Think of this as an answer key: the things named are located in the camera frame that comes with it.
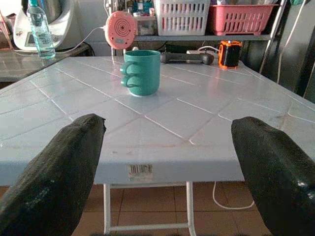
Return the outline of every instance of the barcode sticker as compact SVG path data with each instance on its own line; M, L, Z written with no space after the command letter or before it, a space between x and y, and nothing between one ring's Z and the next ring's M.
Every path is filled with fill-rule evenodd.
M153 179L152 165L128 165L130 181L150 181Z

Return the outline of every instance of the pink speaker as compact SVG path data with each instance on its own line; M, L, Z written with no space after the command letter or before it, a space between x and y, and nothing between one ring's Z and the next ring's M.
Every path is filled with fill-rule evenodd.
M131 46L136 33L136 22L129 13L115 11L106 21L105 38L114 49L126 49Z

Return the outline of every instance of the teal mug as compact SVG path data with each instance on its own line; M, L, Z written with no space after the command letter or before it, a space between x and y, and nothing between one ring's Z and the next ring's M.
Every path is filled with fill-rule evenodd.
M125 53L125 63L120 71L121 84L138 96L155 93L159 87L160 52L136 50Z

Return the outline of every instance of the water bottle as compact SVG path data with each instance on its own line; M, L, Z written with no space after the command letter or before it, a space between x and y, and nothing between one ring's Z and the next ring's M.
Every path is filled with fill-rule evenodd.
M31 23L38 56L42 59L54 58L56 55L45 12L38 6L37 0L29 0L26 12Z

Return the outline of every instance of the tiled tabletop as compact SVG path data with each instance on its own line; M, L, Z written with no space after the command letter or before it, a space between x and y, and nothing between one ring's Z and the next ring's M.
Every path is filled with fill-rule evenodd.
M123 58L66 58L0 90L0 185L10 185L77 117L106 118L96 183L131 183L127 165L150 164L147 181L243 180L231 122L254 116L286 132L315 159L315 104L240 64L162 64L156 94L120 85Z

